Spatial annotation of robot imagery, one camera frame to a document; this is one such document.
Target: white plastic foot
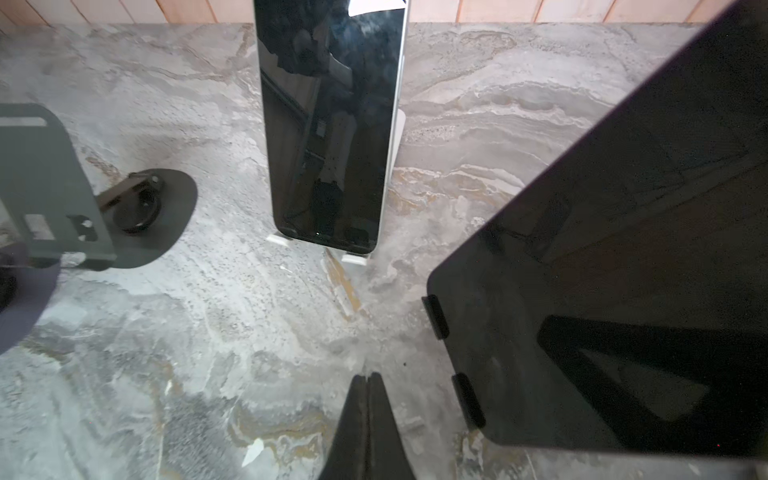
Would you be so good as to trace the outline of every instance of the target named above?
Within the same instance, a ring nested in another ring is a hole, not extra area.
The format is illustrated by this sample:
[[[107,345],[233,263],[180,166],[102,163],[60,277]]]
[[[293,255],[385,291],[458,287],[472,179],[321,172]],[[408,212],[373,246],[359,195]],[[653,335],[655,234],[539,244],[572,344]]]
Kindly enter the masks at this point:
[[[272,233],[266,238],[267,242],[275,243],[276,245],[280,245],[282,247],[290,247],[290,243],[292,240],[285,235],[282,235],[281,233]]]
[[[344,263],[353,263],[355,265],[368,265],[368,257],[361,257],[360,255],[352,255],[351,253],[344,253],[341,256],[341,261]]]

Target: phone screen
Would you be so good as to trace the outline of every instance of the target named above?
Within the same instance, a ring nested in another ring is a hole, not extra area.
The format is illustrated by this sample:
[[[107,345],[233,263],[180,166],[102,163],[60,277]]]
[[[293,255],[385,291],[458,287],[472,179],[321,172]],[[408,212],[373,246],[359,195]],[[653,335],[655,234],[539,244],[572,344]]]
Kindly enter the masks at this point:
[[[393,149],[406,3],[254,6],[276,227],[287,237],[370,253]]]

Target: marble countertop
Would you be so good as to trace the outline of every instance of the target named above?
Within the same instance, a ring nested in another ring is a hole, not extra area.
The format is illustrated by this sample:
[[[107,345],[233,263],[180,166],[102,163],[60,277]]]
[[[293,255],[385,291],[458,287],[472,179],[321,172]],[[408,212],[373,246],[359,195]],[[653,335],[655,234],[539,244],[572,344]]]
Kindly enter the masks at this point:
[[[251,26],[0,38],[0,101],[56,113],[94,191],[164,167],[200,193],[171,251],[133,270],[65,271],[33,333],[0,356],[3,478],[315,478],[349,381],[372,371],[418,478],[741,478],[738,464],[501,448],[467,433],[420,301],[442,259],[695,31],[410,25],[408,120],[368,267],[265,241]]]

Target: gray metal bracket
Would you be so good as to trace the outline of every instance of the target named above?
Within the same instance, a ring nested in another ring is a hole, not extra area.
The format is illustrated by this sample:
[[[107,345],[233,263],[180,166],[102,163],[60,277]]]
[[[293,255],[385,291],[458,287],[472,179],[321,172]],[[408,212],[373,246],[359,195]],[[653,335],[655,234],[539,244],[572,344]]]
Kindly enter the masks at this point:
[[[29,266],[82,252],[79,268],[106,270],[117,259],[64,125],[37,104],[0,104],[0,200],[28,250]]]

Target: wooden panel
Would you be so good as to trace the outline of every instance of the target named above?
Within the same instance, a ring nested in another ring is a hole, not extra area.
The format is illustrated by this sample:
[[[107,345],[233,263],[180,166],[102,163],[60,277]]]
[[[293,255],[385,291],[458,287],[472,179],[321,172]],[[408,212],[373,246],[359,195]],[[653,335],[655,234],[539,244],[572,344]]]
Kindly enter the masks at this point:
[[[698,0],[616,0],[606,22],[685,22]]]
[[[460,22],[532,22],[540,0],[462,0]]]
[[[0,33],[10,35],[16,30],[16,25],[13,25],[11,19],[6,17],[3,12],[0,12]]]
[[[544,0],[537,22],[602,22],[614,0]]]
[[[45,20],[26,0],[0,0],[0,11],[14,25],[45,25]]]
[[[219,23],[253,23],[253,0],[208,0]]]
[[[87,23],[83,15],[69,0],[28,0],[32,8],[38,11],[40,16],[49,24]]]
[[[157,0],[170,23],[216,23],[207,0]]]
[[[723,11],[733,0],[701,0],[688,16],[689,22],[707,23]]]
[[[155,0],[121,0],[136,23],[167,23],[163,11]]]
[[[453,23],[456,21],[458,4],[459,0],[411,0],[408,21]]]
[[[133,23],[120,0],[72,0],[90,23]]]

